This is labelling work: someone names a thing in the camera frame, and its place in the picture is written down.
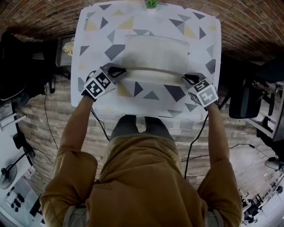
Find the black chair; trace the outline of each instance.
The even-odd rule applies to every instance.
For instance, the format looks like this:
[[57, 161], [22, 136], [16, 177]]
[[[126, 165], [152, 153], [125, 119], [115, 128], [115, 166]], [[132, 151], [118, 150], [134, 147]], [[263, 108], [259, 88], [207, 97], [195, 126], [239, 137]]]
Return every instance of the black chair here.
[[267, 83], [284, 81], [283, 65], [284, 58], [259, 66], [222, 55], [220, 84], [228, 88], [223, 103], [231, 98], [229, 116], [236, 119], [257, 117], [262, 99], [269, 103], [268, 115], [271, 116], [275, 91], [271, 91]]
[[[8, 32], [2, 35], [0, 43], [0, 106], [18, 102], [22, 105], [39, 94], [45, 93], [49, 83], [50, 93], [54, 93], [56, 43], [23, 43]], [[35, 53], [43, 58], [33, 59]]]

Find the leg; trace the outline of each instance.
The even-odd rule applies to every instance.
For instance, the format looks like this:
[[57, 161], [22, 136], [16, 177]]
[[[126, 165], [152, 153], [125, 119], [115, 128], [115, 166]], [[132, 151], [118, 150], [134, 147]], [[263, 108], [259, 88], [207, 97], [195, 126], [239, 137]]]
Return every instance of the leg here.
[[144, 133], [167, 138], [174, 142], [164, 123], [154, 117], [145, 117], [146, 131]]
[[138, 134], [138, 129], [136, 126], [136, 116], [125, 115], [119, 119], [114, 130], [111, 133], [110, 141], [119, 136]]

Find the wire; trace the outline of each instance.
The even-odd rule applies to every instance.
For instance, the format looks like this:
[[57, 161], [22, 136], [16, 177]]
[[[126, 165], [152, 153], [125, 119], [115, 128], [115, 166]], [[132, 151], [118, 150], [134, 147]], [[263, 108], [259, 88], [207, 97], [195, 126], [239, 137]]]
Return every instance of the wire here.
[[234, 145], [233, 147], [230, 147], [229, 149], [233, 149], [233, 148], [235, 148], [235, 147], [237, 147], [239, 145], [249, 145], [249, 144], [237, 144], [237, 145]]
[[246, 169], [248, 169], [249, 167], [252, 167], [252, 166], [254, 166], [254, 165], [263, 164], [264, 162], [255, 163], [255, 164], [253, 164], [253, 165], [252, 165], [252, 163], [251, 163], [247, 168], [241, 169], [241, 170], [239, 170], [239, 171], [235, 171], [235, 173], [240, 172], [240, 171], [243, 171], [243, 170], [246, 170]]
[[188, 159], [188, 161], [190, 161], [190, 160], [192, 160], [192, 159], [195, 159], [195, 158], [206, 157], [206, 156], [209, 156], [209, 154], [200, 155], [200, 156], [197, 156], [197, 157], [194, 157], [194, 158], [190, 158], [190, 159]]
[[251, 148], [254, 148], [255, 150], [259, 151], [260, 153], [262, 153], [264, 156], [266, 156], [267, 158], [269, 158], [266, 154], [264, 154], [262, 151], [260, 151], [259, 149], [257, 149], [255, 146], [251, 145], [251, 144], [237, 144], [237, 145], [234, 145], [233, 147], [230, 147], [230, 149], [234, 148], [234, 147], [237, 147], [239, 145], [249, 145]]
[[202, 175], [202, 176], [200, 176], [200, 175], [197, 175], [197, 174], [192, 174], [192, 175], [190, 175], [190, 174], [187, 174], [187, 176], [198, 176], [198, 177], [205, 177], [206, 175]]
[[50, 158], [49, 158], [44, 152], [42, 152], [40, 149], [37, 149], [37, 148], [34, 148], [34, 150], [38, 150], [39, 152], [41, 152], [42, 154], [44, 154], [45, 157], [51, 162], [51, 164], [54, 165], [54, 163], [50, 160]]
[[[267, 158], [269, 158], [267, 155], [265, 155], [263, 152], [261, 152], [259, 149], [257, 149], [255, 146], [253, 146], [253, 145], [251, 145], [251, 144], [237, 144], [237, 145], [234, 145], [233, 147], [230, 147], [229, 149], [232, 149], [232, 148], [237, 147], [237, 146], [239, 146], [239, 145], [249, 145], [251, 148], [254, 148], [254, 149], [258, 150], [258, 151], [259, 151], [260, 153], [262, 153], [264, 156], [266, 156]], [[186, 164], [188, 164], [188, 161], [190, 161], [190, 160], [192, 160], [192, 159], [200, 158], [200, 157], [206, 157], [206, 156], [209, 156], [209, 154], [207, 154], [207, 155], [200, 155], [200, 156], [197, 156], [197, 157], [194, 157], [194, 158], [190, 158], [190, 159], [187, 159], [187, 160], [184, 160], [184, 161], [187, 161]], [[248, 168], [251, 167], [251, 166], [254, 166], [254, 165], [252, 165], [252, 164], [253, 164], [253, 162], [252, 162], [247, 168], [242, 169], [242, 170], [239, 170], [239, 171], [236, 171], [235, 173], [240, 172], [240, 171], [243, 171], [243, 170], [246, 170], [246, 169], [248, 169]], [[199, 176], [199, 175], [196, 175], [196, 174], [193, 174], [193, 175], [186, 174], [186, 175], [185, 175], [185, 179], [186, 179], [186, 176], [204, 177], [204, 176]]]
[[186, 179], [186, 172], [187, 172], [187, 167], [188, 167], [188, 161], [189, 161], [189, 155], [190, 155], [190, 151], [191, 151], [191, 148], [192, 148], [192, 145], [195, 143], [196, 140], [198, 140], [198, 138], [200, 137], [203, 129], [204, 129], [204, 126], [205, 126], [205, 123], [207, 121], [207, 118], [208, 118], [208, 115], [206, 116], [205, 120], [204, 120], [204, 123], [203, 123], [203, 126], [198, 134], [198, 136], [195, 138], [194, 141], [192, 141], [192, 143], [190, 144], [190, 147], [189, 147], [189, 151], [188, 151], [188, 154], [187, 154], [187, 159], [186, 159], [186, 165], [185, 165], [185, 179]]
[[109, 137], [107, 136], [107, 133], [106, 133], [106, 128], [105, 128], [105, 124], [103, 123], [103, 121], [101, 121], [98, 116], [95, 114], [94, 112], [94, 109], [91, 108], [91, 113], [94, 115], [94, 117], [97, 119], [97, 121], [99, 122], [99, 124], [101, 125], [102, 127], [102, 130], [103, 130], [103, 133], [105, 134], [106, 138], [108, 141], [110, 141]]
[[54, 137], [53, 137], [53, 134], [52, 134], [52, 132], [51, 132], [51, 129], [50, 129], [50, 126], [49, 126], [49, 123], [48, 123], [48, 117], [47, 117], [46, 105], [45, 105], [46, 97], [47, 97], [47, 95], [45, 94], [45, 99], [44, 99], [44, 111], [45, 111], [46, 121], [47, 121], [47, 125], [48, 125], [48, 128], [49, 128], [50, 134], [51, 134], [51, 136], [52, 136], [52, 138], [53, 138], [53, 141], [54, 141], [54, 143], [55, 143], [55, 146], [56, 146], [56, 148], [57, 148], [57, 150], [58, 150], [58, 146], [57, 146], [57, 144], [56, 144], [56, 142], [55, 142], [55, 139], [54, 139]]

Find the white tablecloth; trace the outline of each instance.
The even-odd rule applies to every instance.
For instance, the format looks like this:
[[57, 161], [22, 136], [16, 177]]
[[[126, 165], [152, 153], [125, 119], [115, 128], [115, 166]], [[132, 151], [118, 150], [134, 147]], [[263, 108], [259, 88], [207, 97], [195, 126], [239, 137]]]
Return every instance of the white tablecloth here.
[[[200, 72], [217, 87], [221, 63], [221, 24], [214, 16], [159, 3], [149, 13], [144, 1], [98, 3], [81, 11], [72, 57], [71, 103], [77, 106], [88, 74], [106, 63], [123, 64], [128, 35], [154, 35], [188, 43], [187, 73]], [[203, 121], [206, 111], [185, 86], [124, 79], [101, 96], [95, 110]]]

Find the black cable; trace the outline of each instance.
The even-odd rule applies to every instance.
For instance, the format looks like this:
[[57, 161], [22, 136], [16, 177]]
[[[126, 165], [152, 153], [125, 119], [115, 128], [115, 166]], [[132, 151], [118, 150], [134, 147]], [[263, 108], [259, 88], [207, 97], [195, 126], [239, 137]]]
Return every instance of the black cable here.
[[237, 147], [239, 145], [249, 145], [251, 148], [254, 148], [255, 150], [258, 150], [260, 153], [262, 153], [264, 156], [266, 156], [267, 158], [269, 158], [266, 154], [264, 154], [262, 151], [260, 151], [259, 149], [257, 149], [254, 145], [251, 145], [251, 144], [237, 144], [237, 145], [234, 145], [233, 147], [230, 147], [230, 149], [234, 148], [234, 147]]
[[34, 148], [34, 150], [38, 150], [39, 152], [41, 152], [42, 154], [44, 154], [45, 157], [51, 162], [51, 164], [54, 165], [54, 163], [50, 160], [50, 158], [49, 158], [44, 152], [42, 152], [40, 149], [37, 149], [37, 148]]
[[51, 136], [52, 136], [52, 138], [53, 138], [53, 141], [54, 141], [54, 143], [55, 143], [55, 146], [56, 146], [56, 148], [57, 148], [57, 150], [58, 150], [58, 146], [57, 146], [57, 144], [56, 144], [56, 142], [55, 142], [55, 139], [54, 139], [54, 137], [53, 137], [53, 134], [52, 134], [52, 132], [51, 132], [51, 129], [50, 129], [50, 126], [49, 126], [49, 123], [48, 123], [48, 117], [47, 117], [46, 105], [45, 105], [46, 97], [47, 97], [47, 95], [45, 94], [45, 99], [44, 99], [44, 111], [45, 111], [46, 121], [47, 121], [47, 125], [48, 125], [48, 128], [49, 128], [50, 134], [51, 134]]
[[195, 158], [201, 158], [201, 157], [207, 157], [209, 156], [209, 154], [206, 154], [206, 155], [200, 155], [200, 156], [197, 156], [197, 157], [194, 157], [194, 158], [190, 158], [188, 161], [192, 160], [192, 159], [195, 159]]
[[238, 145], [249, 145], [249, 144], [237, 144], [237, 145], [234, 145], [233, 147], [229, 147], [229, 149], [232, 149], [234, 147], [237, 147]]
[[109, 137], [107, 136], [107, 133], [106, 133], [106, 128], [105, 128], [105, 124], [103, 123], [103, 121], [99, 120], [98, 116], [95, 114], [94, 112], [94, 109], [91, 108], [91, 113], [94, 115], [94, 117], [97, 119], [97, 121], [99, 122], [99, 124], [101, 125], [102, 127], [102, 130], [103, 130], [103, 133], [105, 134], [106, 138], [108, 141], [110, 141]]
[[208, 118], [208, 115], [206, 116], [206, 118], [205, 118], [205, 120], [204, 120], [203, 126], [202, 126], [202, 128], [201, 128], [201, 130], [200, 130], [198, 136], [197, 136], [197, 137], [195, 138], [195, 140], [192, 141], [192, 143], [190, 144], [189, 151], [188, 151], [188, 154], [187, 154], [187, 159], [186, 159], [186, 165], [185, 165], [185, 179], [186, 179], [186, 172], [187, 172], [188, 161], [189, 161], [189, 155], [190, 155], [190, 151], [191, 151], [192, 145], [193, 145], [194, 142], [195, 142], [196, 140], [198, 140], [198, 138], [200, 137], [200, 135], [201, 135], [201, 133], [202, 133], [202, 131], [203, 131], [203, 129], [204, 129], [205, 123], [206, 123], [206, 121], [207, 121], [207, 118]]

